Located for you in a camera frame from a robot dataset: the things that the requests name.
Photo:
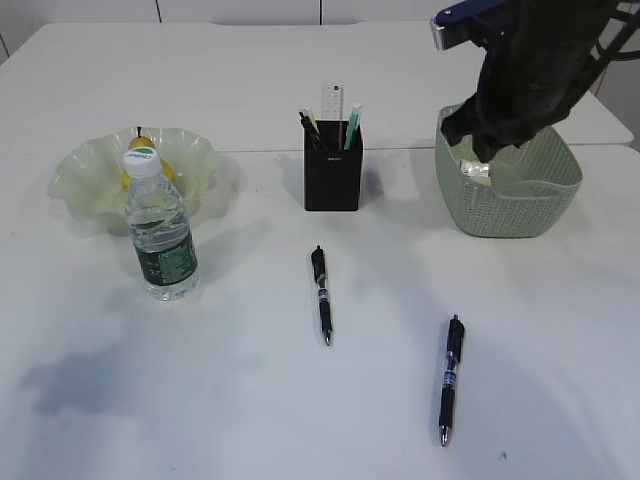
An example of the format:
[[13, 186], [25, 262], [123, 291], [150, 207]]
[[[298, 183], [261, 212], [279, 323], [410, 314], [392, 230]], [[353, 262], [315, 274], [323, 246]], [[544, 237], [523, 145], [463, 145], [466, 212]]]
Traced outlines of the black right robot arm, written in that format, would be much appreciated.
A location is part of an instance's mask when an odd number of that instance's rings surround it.
[[440, 50], [486, 52], [476, 92], [440, 127], [451, 146], [471, 136], [482, 163], [564, 120], [610, 63], [639, 58], [625, 47], [639, 15], [616, 1], [462, 1], [431, 29]]

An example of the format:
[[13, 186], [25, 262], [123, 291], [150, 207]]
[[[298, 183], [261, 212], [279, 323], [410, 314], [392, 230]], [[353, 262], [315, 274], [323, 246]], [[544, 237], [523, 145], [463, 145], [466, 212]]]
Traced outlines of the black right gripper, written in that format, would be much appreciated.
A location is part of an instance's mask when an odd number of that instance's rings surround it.
[[590, 53], [489, 51], [476, 92], [442, 121], [440, 130], [450, 146], [471, 136], [476, 157], [488, 163], [503, 148], [518, 148], [565, 119], [573, 106], [564, 101], [580, 90], [594, 65]]

